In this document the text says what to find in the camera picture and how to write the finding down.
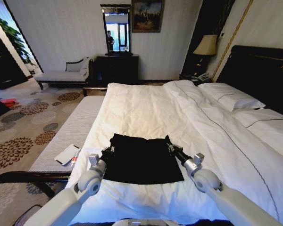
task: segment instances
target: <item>white bedsheet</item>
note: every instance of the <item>white bedsheet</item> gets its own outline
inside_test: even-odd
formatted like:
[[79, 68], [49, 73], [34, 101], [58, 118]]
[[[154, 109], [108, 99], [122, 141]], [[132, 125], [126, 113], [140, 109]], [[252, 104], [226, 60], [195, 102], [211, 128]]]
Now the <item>white bedsheet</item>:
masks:
[[[173, 81], [161, 87], [109, 84], [67, 187], [89, 168], [89, 153], [100, 154], [114, 133], [146, 139], [168, 134], [186, 154], [203, 153], [204, 168], [283, 223], [283, 156], [212, 105], [192, 82]], [[225, 219], [181, 164], [180, 168], [185, 181], [171, 184], [103, 180], [100, 191], [83, 204], [72, 223], [160, 218], [191, 224], [204, 218]]]

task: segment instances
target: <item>telephone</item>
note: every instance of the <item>telephone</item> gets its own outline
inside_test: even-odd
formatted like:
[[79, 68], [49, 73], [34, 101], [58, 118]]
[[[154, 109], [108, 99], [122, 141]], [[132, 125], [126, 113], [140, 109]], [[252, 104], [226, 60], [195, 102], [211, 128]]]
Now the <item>telephone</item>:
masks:
[[204, 74], [202, 74], [202, 75], [200, 75], [198, 77], [191, 76], [191, 80], [192, 81], [199, 81], [200, 80], [202, 82], [206, 82], [206, 81], [210, 80], [210, 77], [208, 76], [208, 73], [204, 73]]

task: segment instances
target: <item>mirror frame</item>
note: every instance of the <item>mirror frame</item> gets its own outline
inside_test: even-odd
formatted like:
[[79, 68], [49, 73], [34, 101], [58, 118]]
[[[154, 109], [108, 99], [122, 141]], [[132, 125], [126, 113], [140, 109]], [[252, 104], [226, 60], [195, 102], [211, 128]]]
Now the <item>mirror frame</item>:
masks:
[[[102, 7], [103, 20], [104, 20], [104, 29], [105, 29], [105, 37], [106, 37], [106, 45], [107, 45], [107, 55], [116, 55], [116, 54], [131, 54], [131, 21], [130, 21], [130, 10], [131, 5], [129, 4], [100, 4]], [[106, 27], [106, 19], [105, 13], [127, 13], [128, 15], [128, 40], [129, 40], [129, 51], [110, 51], [108, 44], [108, 34]]]

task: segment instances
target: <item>floral carpet pattern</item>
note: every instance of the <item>floral carpet pattern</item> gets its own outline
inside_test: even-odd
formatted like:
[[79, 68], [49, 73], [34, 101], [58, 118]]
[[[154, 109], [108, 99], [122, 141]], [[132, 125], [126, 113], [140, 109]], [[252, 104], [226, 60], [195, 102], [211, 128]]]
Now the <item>floral carpet pattern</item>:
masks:
[[[0, 116], [0, 174], [29, 170], [83, 99], [81, 91], [82, 88], [46, 84], [40, 90], [34, 79], [0, 90], [0, 99], [17, 99], [16, 105]], [[54, 183], [49, 186], [54, 191], [62, 187]], [[33, 184], [0, 184], [0, 225], [13, 225], [27, 209], [35, 204], [44, 205], [48, 200]]]

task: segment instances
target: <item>red object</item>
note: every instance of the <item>red object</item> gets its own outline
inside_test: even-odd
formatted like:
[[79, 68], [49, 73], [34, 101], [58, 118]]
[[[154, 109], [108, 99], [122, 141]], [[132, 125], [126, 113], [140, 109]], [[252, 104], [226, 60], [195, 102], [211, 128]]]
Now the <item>red object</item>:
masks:
[[16, 98], [1, 100], [1, 102], [4, 103], [4, 104], [15, 103], [16, 102]]
[[14, 105], [16, 104], [16, 98], [1, 100], [1, 102], [2, 102], [6, 107], [11, 107], [11, 106], [14, 106]]

